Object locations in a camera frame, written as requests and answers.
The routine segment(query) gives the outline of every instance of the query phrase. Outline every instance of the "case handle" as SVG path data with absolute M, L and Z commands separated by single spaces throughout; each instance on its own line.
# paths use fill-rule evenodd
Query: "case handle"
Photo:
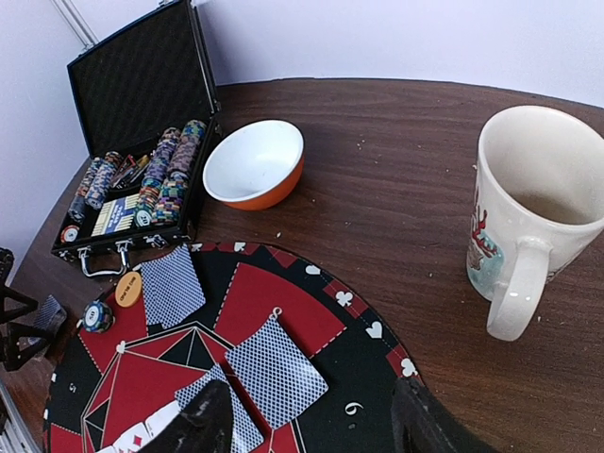
M 88 278 L 120 276 L 123 273 L 125 273 L 130 268 L 130 258 L 128 256 L 128 247 L 130 245 L 133 245 L 133 242 L 131 239 L 128 239 L 127 241 L 119 241 L 119 242 L 115 243 L 115 245 L 117 247 L 117 252 L 120 254 L 120 260 L 122 262 L 121 267 L 118 270 L 103 269 L 101 271 L 96 271 L 96 272 L 91 272 L 88 269 L 88 265 L 89 265 L 88 258 L 90 256 L 89 253 L 91 252 L 91 248 L 90 247 L 78 248 L 77 254 L 79 256 L 80 263 L 82 265 L 82 273 Z

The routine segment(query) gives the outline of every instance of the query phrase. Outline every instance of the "mug handle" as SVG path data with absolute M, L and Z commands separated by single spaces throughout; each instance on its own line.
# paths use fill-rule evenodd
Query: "mug handle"
M 537 238 L 523 238 L 510 284 L 495 291 L 487 331 L 506 342 L 517 340 L 529 325 L 544 291 L 551 245 Z

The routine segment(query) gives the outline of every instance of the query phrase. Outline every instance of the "white wall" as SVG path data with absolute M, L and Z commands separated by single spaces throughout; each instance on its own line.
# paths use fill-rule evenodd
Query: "white wall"
M 81 44 L 47 0 L 3 2 L 0 30 L 0 247 L 14 273 L 86 156 L 65 69 Z
M 157 5 L 73 1 L 101 39 Z M 80 44 L 49 0 L 4 3 L 0 246 L 20 258 L 86 156 L 65 72 Z M 209 0 L 202 20 L 219 84 L 418 78 L 604 106 L 601 0 Z
M 74 0 L 99 37 L 155 0 Z M 601 0 L 209 0 L 220 84 L 283 77 L 449 80 L 604 106 Z

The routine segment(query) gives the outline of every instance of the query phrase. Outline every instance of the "orange bowl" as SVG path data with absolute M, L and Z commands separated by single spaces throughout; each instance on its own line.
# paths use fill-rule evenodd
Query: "orange bowl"
M 285 121 L 252 123 L 226 137 L 204 168 L 206 191 L 238 210 L 265 210 L 286 198 L 302 176 L 304 138 Z

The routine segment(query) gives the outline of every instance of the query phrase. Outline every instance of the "mug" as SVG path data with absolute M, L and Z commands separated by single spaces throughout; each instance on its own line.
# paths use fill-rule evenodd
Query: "mug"
M 480 132 L 477 167 L 467 273 L 492 302 L 487 331 L 513 341 L 604 228 L 604 140 L 561 111 L 514 107 Z

